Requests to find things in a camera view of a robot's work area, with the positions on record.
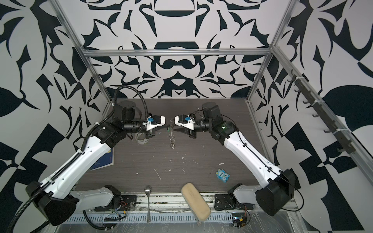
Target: patterned wallpaper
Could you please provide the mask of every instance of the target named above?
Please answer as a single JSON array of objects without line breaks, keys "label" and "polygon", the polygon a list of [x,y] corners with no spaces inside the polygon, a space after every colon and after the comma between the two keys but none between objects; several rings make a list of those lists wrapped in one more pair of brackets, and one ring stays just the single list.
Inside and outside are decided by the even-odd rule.
[{"label": "patterned wallpaper", "polygon": [[[372,1],[301,0],[280,49],[372,154]],[[252,104],[275,164],[292,169],[309,232],[371,232],[373,187],[273,58]],[[301,206],[302,199],[295,193]]]},{"label": "patterned wallpaper", "polygon": [[289,0],[61,0],[85,48],[268,47]]},{"label": "patterned wallpaper", "polygon": [[[263,55],[93,57],[111,95],[132,85],[145,98],[246,97]],[[122,89],[121,98],[135,92]]]},{"label": "patterned wallpaper", "polygon": [[301,0],[279,43],[371,154],[372,9],[370,0]]},{"label": "patterned wallpaper", "polygon": [[[106,99],[45,0],[0,2],[0,229],[81,146]],[[14,232],[45,221],[30,205]]]}]

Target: blue notebook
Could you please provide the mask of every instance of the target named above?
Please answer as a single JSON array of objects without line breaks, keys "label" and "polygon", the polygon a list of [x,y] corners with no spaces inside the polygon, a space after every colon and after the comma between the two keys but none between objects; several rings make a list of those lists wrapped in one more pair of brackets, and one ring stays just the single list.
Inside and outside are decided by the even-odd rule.
[{"label": "blue notebook", "polygon": [[99,168],[107,167],[114,164],[114,151],[109,150],[108,153],[104,154],[99,158],[92,166],[91,171]]}]

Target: cable tie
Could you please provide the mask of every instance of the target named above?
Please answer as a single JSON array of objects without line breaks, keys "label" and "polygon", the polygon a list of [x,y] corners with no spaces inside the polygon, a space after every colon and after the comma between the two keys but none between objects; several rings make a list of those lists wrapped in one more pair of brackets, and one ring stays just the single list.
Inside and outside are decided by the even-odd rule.
[{"label": "cable tie", "polygon": [[315,103],[317,103],[317,102],[325,102],[325,101],[323,101],[323,100],[315,100],[315,101],[313,101],[313,104],[311,104],[311,107],[313,107],[313,105],[314,105]]},{"label": "cable tie", "polygon": [[336,129],[334,132],[333,132],[333,135],[336,133],[336,132],[339,132],[339,131],[350,131],[349,129]]},{"label": "cable tie", "polygon": [[55,182],[54,180],[51,180],[50,177],[47,177],[45,180],[48,181],[48,182],[51,183],[51,184],[54,184],[54,182]]}]

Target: blue toy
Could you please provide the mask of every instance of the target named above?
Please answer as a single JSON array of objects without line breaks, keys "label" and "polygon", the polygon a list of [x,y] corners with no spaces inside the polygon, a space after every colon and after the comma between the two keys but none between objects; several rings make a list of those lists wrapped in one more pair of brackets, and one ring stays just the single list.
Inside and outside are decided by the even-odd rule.
[{"label": "blue toy", "polygon": [[224,170],[221,170],[219,169],[217,172],[216,172],[216,176],[222,180],[224,183],[227,182],[228,178],[230,177],[230,175],[228,173],[225,173]]}]

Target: dark wooden table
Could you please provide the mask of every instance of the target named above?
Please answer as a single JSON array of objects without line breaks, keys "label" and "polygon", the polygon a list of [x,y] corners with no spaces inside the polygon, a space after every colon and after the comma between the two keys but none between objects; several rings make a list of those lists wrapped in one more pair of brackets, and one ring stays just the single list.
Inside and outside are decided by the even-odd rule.
[{"label": "dark wooden table", "polygon": [[[139,99],[131,101],[144,111]],[[263,153],[244,99],[146,99],[149,112],[165,116],[166,123],[176,115],[201,109],[209,101],[216,102],[221,113],[232,118],[246,139]],[[88,171],[76,189],[113,185],[122,192],[144,192],[145,186],[151,185],[153,192],[180,192],[184,184],[191,182],[200,192],[226,192],[237,183],[258,185],[236,155],[208,132],[197,133],[197,139],[178,132],[175,136],[175,149],[170,148],[166,129],[157,131],[145,145],[123,139],[114,147],[114,165]],[[227,183],[216,177],[219,168],[230,174]]]}]

